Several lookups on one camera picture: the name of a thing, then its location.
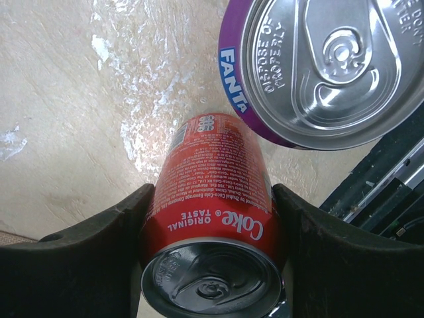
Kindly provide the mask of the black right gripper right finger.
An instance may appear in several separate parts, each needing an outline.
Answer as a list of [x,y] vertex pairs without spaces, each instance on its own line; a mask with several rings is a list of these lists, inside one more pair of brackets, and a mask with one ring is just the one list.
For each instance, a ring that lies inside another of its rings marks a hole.
[[363,231],[282,184],[280,250],[292,317],[422,317],[423,247]]

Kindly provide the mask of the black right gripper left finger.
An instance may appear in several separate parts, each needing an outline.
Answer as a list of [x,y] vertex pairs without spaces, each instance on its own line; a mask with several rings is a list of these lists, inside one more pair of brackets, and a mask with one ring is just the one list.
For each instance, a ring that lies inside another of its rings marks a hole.
[[2,317],[136,317],[138,234],[154,194],[118,204],[37,242],[1,247]]

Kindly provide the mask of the purple fanta can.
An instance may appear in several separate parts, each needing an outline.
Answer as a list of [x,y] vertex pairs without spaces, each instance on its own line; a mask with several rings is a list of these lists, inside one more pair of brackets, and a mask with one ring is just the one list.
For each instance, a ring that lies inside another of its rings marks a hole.
[[218,67],[233,109],[270,142],[361,146],[423,103],[423,2],[230,1]]

